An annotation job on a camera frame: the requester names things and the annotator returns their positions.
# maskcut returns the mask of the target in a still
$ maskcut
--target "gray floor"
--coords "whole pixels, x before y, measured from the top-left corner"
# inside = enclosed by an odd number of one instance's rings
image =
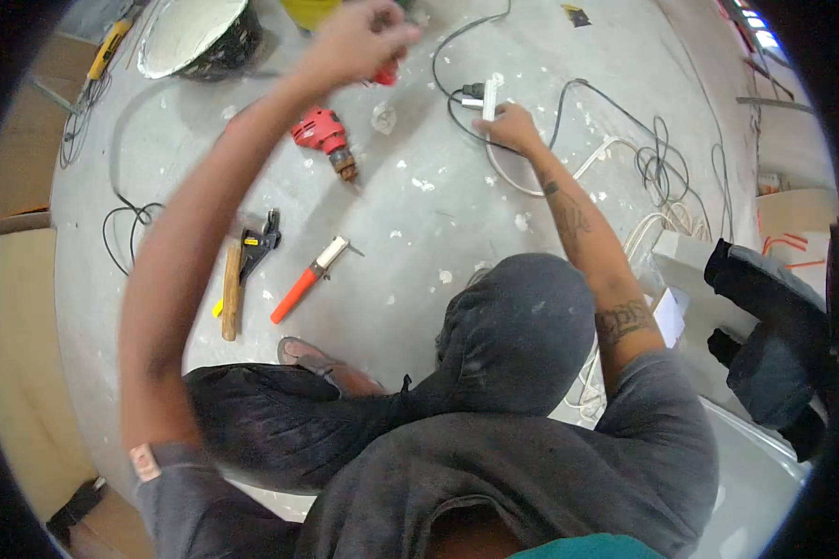
[[[254,4],[276,43],[262,68],[291,66],[305,39],[276,2]],[[517,0],[507,18],[472,29],[443,50],[442,82],[457,89],[501,73],[502,97],[527,106],[546,137],[554,126],[560,88],[573,77],[587,78],[645,123],[655,115],[665,118],[717,237],[721,192],[709,153],[718,131],[683,43],[723,132],[736,240],[754,246],[754,134],[749,107],[734,101],[736,95],[748,95],[750,76],[740,62],[738,41],[714,3],[574,4],[585,9],[592,26],[573,28],[559,2]],[[187,370],[230,361],[275,361],[280,337],[297,335],[396,389],[404,374],[416,381],[431,370],[433,341],[448,299],[475,265],[520,252],[563,254],[546,204],[503,180],[490,180],[496,175],[485,152],[450,123],[444,96],[430,87],[430,54],[439,38],[501,10],[501,3],[429,0],[418,6],[430,16],[428,28],[402,64],[397,87],[354,87],[330,103],[358,159],[359,192],[338,180],[322,153],[282,140],[242,205],[242,211],[257,215],[279,207],[282,245],[248,281],[235,342],[221,338],[220,323],[210,312],[222,291],[224,265],[217,261],[190,336]],[[106,255],[100,235],[105,213],[119,205],[111,186],[139,205],[168,199],[224,129],[224,117],[273,87],[272,81],[258,80],[151,82],[135,64],[124,69],[130,48],[129,40],[115,58],[112,86],[94,109],[78,162],[57,169],[53,198],[56,309],[69,387],[99,471],[128,498],[131,484],[118,439],[115,343],[125,278]],[[390,135],[370,123],[373,108],[382,102],[397,114]],[[557,155],[573,171],[604,135],[651,144],[598,96],[570,90]],[[435,188],[418,188],[414,179]],[[633,152],[625,148],[614,147],[610,157],[594,162],[581,184],[623,240],[640,218],[655,211],[640,186]],[[701,213],[692,199],[686,201],[694,214]],[[525,231],[517,226],[523,220]],[[110,232],[116,251],[126,251],[130,227],[130,214],[116,221]],[[342,255],[330,281],[317,285],[282,324],[272,325],[269,315],[279,299],[336,234],[351,238],[366,258]],[[642,274],[649,267],[637,262],[635,268]],[[578,390],[572,389],[570,399]],[[580,420],[575,409],[565,406],[555,417]],[[270,494],[262,500],[288,518],[301,518],[311,501]]]

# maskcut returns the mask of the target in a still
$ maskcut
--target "man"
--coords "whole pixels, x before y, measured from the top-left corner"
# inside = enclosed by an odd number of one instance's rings
[[[375,32],[379,19],[391,25]],[[447,308],[427,379],[413,390],[405,379],[386,395],[290,338],[279,365],[202,368],[181,379],[224,232],[276,143],[304,109],[372,75],[418,36],[391,0],[345,4],[298,70],[217,141],[142,244],[119,341],[122,437],[157,554],[691,553],[716,497],[704,413],[615,234],[520,106],[476,125],[533,164],[569,261],[518,255],[476,274]],[[547,415],[594,330],[608,406],[589,431]],[[214,465],[319,497],[304,524],[286,522]]]

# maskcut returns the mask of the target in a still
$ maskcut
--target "fist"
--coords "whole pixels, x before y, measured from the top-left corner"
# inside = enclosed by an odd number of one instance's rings
[[[474,120],[472,125],[486,133],[490,140],[516,150],[524,156],[529,151],[543,145],[537,135],[531,113],[515,103],[503,103],[495,109],[497,118],[492,121]]]
[[[343,2],[323,22],[298,62],[298,73],[324,91],[369,80],[420,38],[393,0]]]

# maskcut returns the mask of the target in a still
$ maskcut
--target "orange-handled screwdriver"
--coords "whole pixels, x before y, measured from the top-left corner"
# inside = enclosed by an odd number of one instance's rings
[[[286,318],[286,315],[289,314],[289,311],[292,310],[292,308],[298,304],[299,300],[302,299],[304,294],[308,292],[308,289],[316,283],[316,280],[326,274],[326,270],[329,269],[329,266],[333,264],[333,261],[336,260],[345,249],[350,249],[357,252],[360,256],[363,256],[362,252],[351,246],[350,240],[342,237],[341,235],[336,236],[336,238],[333,239],[333,242],[320,253],[320,256],[316,257],[316,260],[310,263],[308,269],[302,273],[302,277],[299,278],[299,281],[295,282],[295,285],[292,285],[289,293],[282,298],[280,304],[274,309],[273,314],[270,315],[270,321],[274,324],[280,324],[280,322]]]

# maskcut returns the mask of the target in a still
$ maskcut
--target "teal shirt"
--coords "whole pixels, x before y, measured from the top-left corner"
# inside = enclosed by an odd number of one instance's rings
[[[581,538],[555,539],[534,549],[512,554],[508,559],[665,559],[630,536],[593,534]]]

